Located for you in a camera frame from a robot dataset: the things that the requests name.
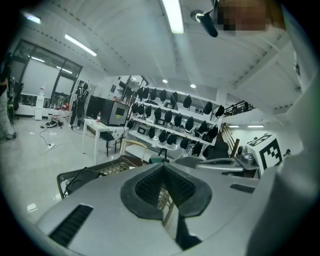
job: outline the window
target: window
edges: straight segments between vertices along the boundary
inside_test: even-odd
[[[53,107],[71,93],[82,70],[76,63],[24,40],[12,60],[12,76],[24,83],[20,102],[26,105],[34,105],[40,87],[44,87],[45,106]]]

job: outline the desk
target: desk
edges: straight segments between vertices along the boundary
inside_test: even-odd
[[[92,128],[95,130],[95,138],[94,138],[94,160],[93,163],[96,165],[96,156],[97,156],[97,144],[100,138],[100,133],[102,132],[110,132],[111,135],[115,140],[118,140],[121,135],[127,135],[128,127],[122,126],[106,126],[101,122],[97,122],[95,119],[84,119],[84,126],[83,126],[83,135],[82,135],[82,153],[85,154],[85,139],[87,136],[87,127]]]

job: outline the white floor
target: white floor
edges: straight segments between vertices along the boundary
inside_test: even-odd
[[[49,128],[41,134],[47,143],[56,145],[48,151],[44,139],[39,136],[44,130],[40,126],[46,122],[32,118],[15,120],[17,138],[0,145],[0,187],[14,212],[32,223],[61,200],[58,174],[94,165],[94,138],[86,137],[86,154],[82,154],[82,134],[73,132],[67,123],[62,129]],[[82,127],[75,131],[82,133]],[[98,142],[97,164],[119,157],[120,145],[114,154],[113,144],[109,143],[107,157],[106,142]]]

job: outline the display shelf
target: display shelf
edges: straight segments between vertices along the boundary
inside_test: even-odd
[[[148,135],[143,135],[139,132],[137,132],[136,130],[130,130],[129,134],[131,134],[132,136],[137,137],[140,140],[143,140],[145,142],[148,142],[152,145],[152,147],[158,147],[160,149],[166,149],[166,150],[178,150],[179,147],[175,144],[169,145],[167,144],[167,142],[163,142],[161,143],[158,139],[158,137],[154,137],[154,138],[150,138]]]
[[[157,90],[166,90],[167,92],[169,93],[177,93],[177,94],[180,94],[180,95],[184,95],[184,96],[191,96],[191,98],[195,98],[195,99],[199,99],[201,101],[205,101],[205,102],[211,102],[212,104],[215,104],[215,105],[218,105],[220,106],[219,103],[217,103],[216,100],[214,99],[210,99],[210,98],[205,98],[205,97],[201,97],[201,96],[198,96],[198,95],[193,95],[193,94],[190,94],[189,92],[183,92],[183,91],[178,91],[178,90],[172,90],[172,89],[169,89],[169,88],[163,88],[163,87],[154,87],[154,86],[147,86],[150,90],[152,89],[157,89]]]
[[[160,106],[160,105],[154,105],[154,104],[151,104],[151,103],[145,103],[143,101],[137,101],[137,103],[138,103],[138,105],[144,104],[145,106],[151,106],[154,109],[161,108],[164,111],[171,111],[172,113],[175,113],[175,114],[179,114],[180,113],[183,117],[188,117],[188,118],[189,117],[193,117],[194,120],[198,120],[198,121],[201,121],[201,122],[206,121],[206,123],[210,124],[210,125],[217,125],[216,121],[206,120],[204,118],[204,115],[198,114],[198,113],[195,113],[195,112],[190,112],[189,115],[188,115],[188,114],[186,114],[186,112],[182,112],[182,111],[179,111],[179,110],[171,109],[171,108]]]
[[[210,143],[210,142],[202,140],[199,137],[194,137],[192,135],[189,135],[189,134],[186,134],[186,133],[182,133],[182,132],[176,131],[174,129],[170,129],[170,128],[167,128],[167,127],[164,127],[164,126],[161,126],[161,125],[157,125],[157,124],[154,124],[154,123],[151,123],[151,122],[147,122],[147,121],[142,120],[142,119],[137,118],[137,117],[133,117],[132,120],[135,120],[135,121],[137,121],[139,123],[142,123],[142,124],[145,124],[147,126],[153,126],[155,128],[158,128],[158,129],[161,129],[161,130],[165,130],[165,131],[167,131],[169,133],[176,134],[178,136],[181,136],[181,137],[184,137],[184,138],[188,138],[190,140],[193,140],[193,141],[196,141],[196,142],[200,142],[200,143],[203,143],[203,144],[206,144],[206,145],[214,145],[215,142],[216,142],[216,138],[213,139],[212,143]]]

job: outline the ceiling light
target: ceiling light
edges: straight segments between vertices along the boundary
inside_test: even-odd
[[[64,68],[62,68],[62,70],[65,71],[65,72],[67,72],[67,73],[69,73],[69,74],[72,74],[72,72],[69,71],[69,70],[66,70],[66,69],[64,69]]]
[[[182,18],[181,6],[179,0],[162,0],[166,15],[168,17],[171,31],[174,34],[183,34],[184,21]]]
[[[84,46],[82,43],[78,42],[76,39],[72,38],[70,35],[65,34],[64,38],[76,44],[77,46],[81,47],[82,49],[92,54],[93,56],[97,56],[97,54],[94,51],[90,50],[88,47]]]
[[[263,128],[263,125],[248,125],[248,128]]]
[[[38,17],[36,17],[36,16],[34,16],[32,14],[29,14],[29,13],[25,12],[23,15],[27,18],[27,20],[30,20],[30,21],[38,23],[38,24],[41,23],[40,18],[38,18]]]
[[[31,59],[38,61],[38,62],[45,62],[43,59],[36,58],[36,57],[31,57]]]

